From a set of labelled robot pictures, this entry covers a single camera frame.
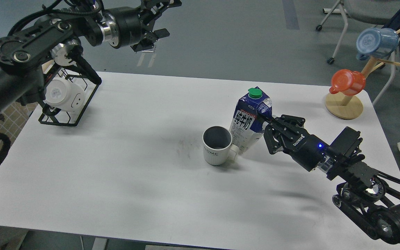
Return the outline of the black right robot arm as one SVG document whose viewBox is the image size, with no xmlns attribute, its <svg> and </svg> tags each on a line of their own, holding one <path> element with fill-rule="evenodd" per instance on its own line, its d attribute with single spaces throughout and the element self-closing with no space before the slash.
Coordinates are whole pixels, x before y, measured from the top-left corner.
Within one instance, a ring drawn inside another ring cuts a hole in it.
<svg viewBox="0 0 400 250">
<path fill-rule="evenodd" d="M 345 127 L 327 144 L 308 133 L 302 117 L 258 114 L 257 121 L 265 124 L 271 155 L 284 152 L 306 171 L 320 169 L 328 180 L 341 177 L 344 183 L 336 187 L 333 204 L 371 239 L 400 243 L 400 192 L 387 184 L 387 180 L 400 184 L 400 179 L 364 162 L 360 131 Z"/>
</svg>

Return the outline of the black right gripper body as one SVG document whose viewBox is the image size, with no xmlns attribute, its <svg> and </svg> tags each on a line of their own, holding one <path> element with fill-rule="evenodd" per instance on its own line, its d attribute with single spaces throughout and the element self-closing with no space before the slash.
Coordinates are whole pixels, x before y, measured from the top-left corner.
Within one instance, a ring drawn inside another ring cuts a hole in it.
<svg viewBox="0 0 400 250">
<path fill-rule="evenodd" d="M 287 135 L 283 139 L 283 147 L 286 154 L 310 172 L 324 159 L 329 144 L 301 129 L 297 134 Z"/>
</svg>

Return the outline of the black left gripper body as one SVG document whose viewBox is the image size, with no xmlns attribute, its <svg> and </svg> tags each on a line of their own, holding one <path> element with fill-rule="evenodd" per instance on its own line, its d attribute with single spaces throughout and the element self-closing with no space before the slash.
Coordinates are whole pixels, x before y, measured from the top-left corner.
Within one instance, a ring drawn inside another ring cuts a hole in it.
<svg viewBox="0 0 400 250">
<path fill-rule="evenodd" d="M 149 24 L 151 11 L 137 7 L 119 7 L 107 9 L 103 12 L 103 27 L 105 31 L 105 41 L 110 46 L 119 49 L 131 46 L 132 49 L 151 49 L 151 40 L 148 40 L 146 30 Z"/>
</svg>

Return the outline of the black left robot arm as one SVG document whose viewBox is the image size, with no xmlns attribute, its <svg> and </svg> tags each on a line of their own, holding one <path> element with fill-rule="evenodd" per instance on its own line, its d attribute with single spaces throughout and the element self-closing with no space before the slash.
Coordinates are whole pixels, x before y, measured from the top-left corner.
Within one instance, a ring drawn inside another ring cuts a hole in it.
<svg viewBox="0 0 400 250">
<path fill-rule="evenodd" d="M 83 58 L 80 37 L 95 47 L 108 42 L 119 49 L 130 46 L 140 52 L 154 48 L 170 35 L 154 30 L 157 19 L 180 0 L 142 0 L 136 8 L 105 9 L 101 0 L 67 0 L 68 9 L 57 9 L 60 1 L 18 21 L 8 35 L 0 38 L 0 120 L 13 102 L 22 106 L 38 102 L 43 114 L 54 117 L 61 109 L 44 103 L 46 87 L 62 69 L 72 70 L 96 86 L 99 75 Z M 8 155 L 11 141 L 0 133 L 0 165 Z"/>
</svg>

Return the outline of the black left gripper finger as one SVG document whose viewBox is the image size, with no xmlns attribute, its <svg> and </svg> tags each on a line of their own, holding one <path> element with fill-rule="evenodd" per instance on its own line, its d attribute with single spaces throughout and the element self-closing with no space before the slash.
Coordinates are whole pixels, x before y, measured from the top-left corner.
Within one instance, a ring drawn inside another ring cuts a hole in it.
<svg viewBox="0 0 400 250">
<path fill-rule="evenodd" d="M 141 0 L 140 21 L 151 23 L 159 19 L 168 8 L 180 7 L 181 0 Z"/>
<path fill-rule="evenodd" d="M 131 45 L 131 49 L 135 52 L 151 50 L 155 47 L 155 43 L 159 41 L 159 39 L 167 38 L 169 36 L 170 32 L 166 28 L 155 31 L 146 31 L 143 33 L 143 37 L 138 43 Z"/>
</svg>

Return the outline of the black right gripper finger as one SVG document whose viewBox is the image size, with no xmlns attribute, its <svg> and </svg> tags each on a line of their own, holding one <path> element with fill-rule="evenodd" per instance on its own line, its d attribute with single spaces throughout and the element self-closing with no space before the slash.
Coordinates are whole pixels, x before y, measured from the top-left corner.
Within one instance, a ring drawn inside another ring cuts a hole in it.
<svg viewBox="0 0 400 250">
<path fill-rule="evenodd" d="M 284 139 L 290 138 L 292 130 L 288 127 L 273 128 L 272 126 L 265 127 L 264 139 L 270 155 L 278 152 L 283 152 L 290 155 L 290 150 L 285 147 Z"/>
<path fill-rule="evenodd" d="M 281 115 L 279 117 L 275 116 L 264 116 L 262 114 L 258 114 L 257 121 L 263 123 L 267 123 L 265 128 L 271 128 L 275 131 L 281 133 L 291 133 L 291 134 L 300 134 L 305 129 L 303 128 L 306 120 L 303 117 L 291 116 L 291 115 Z"/>
</svg>

